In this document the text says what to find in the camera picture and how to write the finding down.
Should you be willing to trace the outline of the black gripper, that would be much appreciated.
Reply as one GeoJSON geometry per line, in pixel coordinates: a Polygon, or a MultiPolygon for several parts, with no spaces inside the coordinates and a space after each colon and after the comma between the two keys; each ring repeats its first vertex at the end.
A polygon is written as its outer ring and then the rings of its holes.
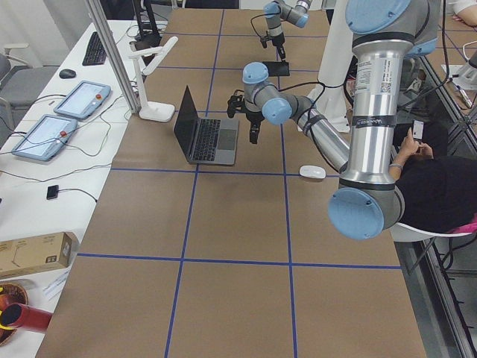
{"type": "Polygon", "coordinates": [[[259,139],[260,126],[265,119],[262,112],[245,111],[247,120],[250,122],[249,140],[250,143],[256,145],[259,139]]]}
{"type": "Polygon", "coordinates": [[[275,46],[277,48],[277,53],[279,55],[279,58],[282,62],[285,62],[286,61],[286,53],[285,53],[285,49],[284,49],[284,43],[285,43],[285,36],[284,34],[279,34],[279,35],[269,35],[270,37],[270,40],[273,44],[273,46],[275,46]]]}

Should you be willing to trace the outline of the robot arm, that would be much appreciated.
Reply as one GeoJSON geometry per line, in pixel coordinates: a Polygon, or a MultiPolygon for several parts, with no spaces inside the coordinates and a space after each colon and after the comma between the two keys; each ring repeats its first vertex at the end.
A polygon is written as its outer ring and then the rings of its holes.
{"type": "Polygon", "coordinates": [[[244,104],[279,125],[292,120],[339,173],[328,204],[331,223],[357,240],[378,236],[396,224],[405,200],[391,177],[391,145],[397,123],[404,59],[432,52],[437,42],[441,1],[338,1],[327,42],[336,50],[338,84],[357,62],[350,140],[345,140],[302,95],[281,93],[263,63],[244,67],[244,104]]]}
{"type": "Polygon", "coordinates": [[[288,22],[298,28],[304,28],[309,20],[308,11],[311,5],[312,1],[309,0],[297,1],[295,6],[286,4],[281,0],[267,3],[263,7],[263,15],[265,16],[268,29],[265,35],[260,37],[262,47],[267,48],[267,43],[271,41],[277,50],[280,60],[285,62],[285,36],[282,29],[282,22],[288,22]]]}

